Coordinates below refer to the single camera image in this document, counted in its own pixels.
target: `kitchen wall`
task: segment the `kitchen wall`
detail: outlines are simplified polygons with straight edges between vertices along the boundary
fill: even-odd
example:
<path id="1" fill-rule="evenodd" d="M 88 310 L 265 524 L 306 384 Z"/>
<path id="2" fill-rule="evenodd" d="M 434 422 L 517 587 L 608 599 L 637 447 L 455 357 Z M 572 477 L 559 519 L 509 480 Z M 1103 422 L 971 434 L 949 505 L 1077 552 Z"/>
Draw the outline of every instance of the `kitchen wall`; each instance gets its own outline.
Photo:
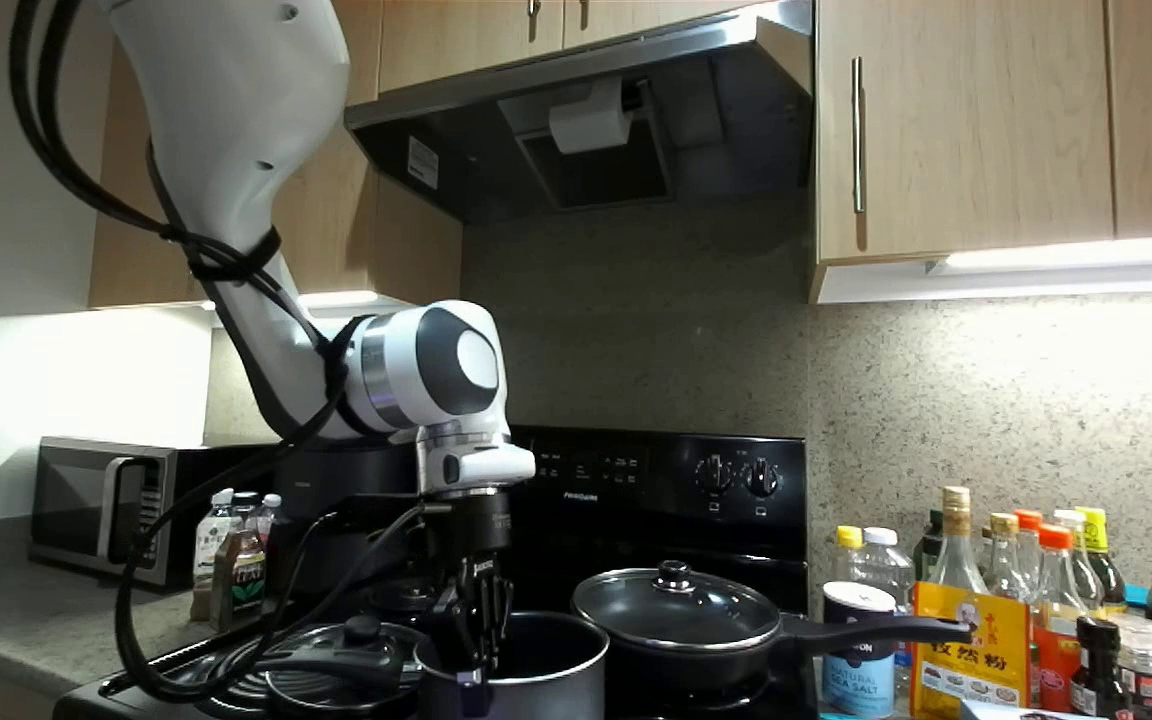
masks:
<path id="1" fill-rule="evenodd" d="M 1103 505 L 1146 581 L 1152 302 L 806 310 L 804 218 L 735 201 L 473 232 L 510 422 L 804 438 L 815 567 L 831 519 L 913 545 L 941 486 L 971 486 L 981 516 Z"/>
<path id="2" fill-rule="evenodd" d="M 84 314 L 96 218 L 29 157 L 6 110 L 0 0 L 0 516 L 33 505 L 45 434 L 201 442 L 212 328 L 201 314 Z M 107 31 L 80 12 L 64 68 L 64 130 L 96 167 Z"/>

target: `countertop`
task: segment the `countertop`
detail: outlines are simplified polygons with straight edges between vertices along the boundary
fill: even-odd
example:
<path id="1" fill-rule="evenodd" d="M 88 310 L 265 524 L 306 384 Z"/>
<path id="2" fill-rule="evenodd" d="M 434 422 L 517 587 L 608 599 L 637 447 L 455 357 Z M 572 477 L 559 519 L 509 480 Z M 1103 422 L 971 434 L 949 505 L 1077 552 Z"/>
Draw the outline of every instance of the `countertop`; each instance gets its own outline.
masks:
<path id="1" fill-rule="evenodd" d="M 0 677 L 64 696 L 118 672 L 107 581 L 29 560 L 29 524 L 0 524 Z M 137 593 L 147 656 L 206 636 L 188 625 L 188 593 Z"/>

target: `stainless steel range hood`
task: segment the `stainless steel range hood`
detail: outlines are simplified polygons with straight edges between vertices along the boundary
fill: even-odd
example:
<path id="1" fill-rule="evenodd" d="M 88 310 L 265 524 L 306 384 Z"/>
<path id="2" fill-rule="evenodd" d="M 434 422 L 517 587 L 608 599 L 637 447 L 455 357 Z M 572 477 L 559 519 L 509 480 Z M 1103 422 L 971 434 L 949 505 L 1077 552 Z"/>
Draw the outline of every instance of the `stainless steel range hood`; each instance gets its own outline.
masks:
<path id="1" fill-rule="evenodd" d="M 372 167 L 465 225 L 812 183 L 812 0 L 379 91 Z"/>

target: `cooking pot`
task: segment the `cooking pot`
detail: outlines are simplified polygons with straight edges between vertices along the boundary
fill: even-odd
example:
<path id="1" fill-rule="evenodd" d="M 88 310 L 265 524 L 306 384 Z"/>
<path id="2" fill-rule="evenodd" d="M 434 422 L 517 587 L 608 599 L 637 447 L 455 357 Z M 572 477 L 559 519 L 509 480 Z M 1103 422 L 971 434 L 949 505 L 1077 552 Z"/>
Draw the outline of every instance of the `cooking pot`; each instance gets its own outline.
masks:
<path id="1" fill-rule="evenodd" d="M 771 669 L 806 696 L 806 656 L 881 642 L 966 642 L 958 619 L 868 616 L 815 625 L 779 613 L 748 585 L 695 571 L 608 567 L 575 585 L 572 608 L 613 636 L 613 680 L 680 706 L 732 706 L 754 696 Z"/>
<path id="2" fill-rule="evenodd" d="M 562 613 L 510 613 L 501 672 L 465 677 L 465 645 L 414 648 L 421 720 L 603 720 L 613 642 Z"/>

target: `pan lid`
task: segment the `pan lid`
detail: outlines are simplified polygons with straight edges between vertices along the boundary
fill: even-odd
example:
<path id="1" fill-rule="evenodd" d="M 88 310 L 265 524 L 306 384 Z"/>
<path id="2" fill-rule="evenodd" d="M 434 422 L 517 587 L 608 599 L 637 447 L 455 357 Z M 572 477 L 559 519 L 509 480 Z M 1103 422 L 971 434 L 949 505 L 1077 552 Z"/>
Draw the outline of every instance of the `pan lid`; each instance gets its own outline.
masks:
<path id="1" fill-rule="evenodd" d="M 761 648 L 779 630 L 779 608 L 766 598 L 680 560 L 588 577 L 572 606 L 608 636 L 663 651 Z"/>

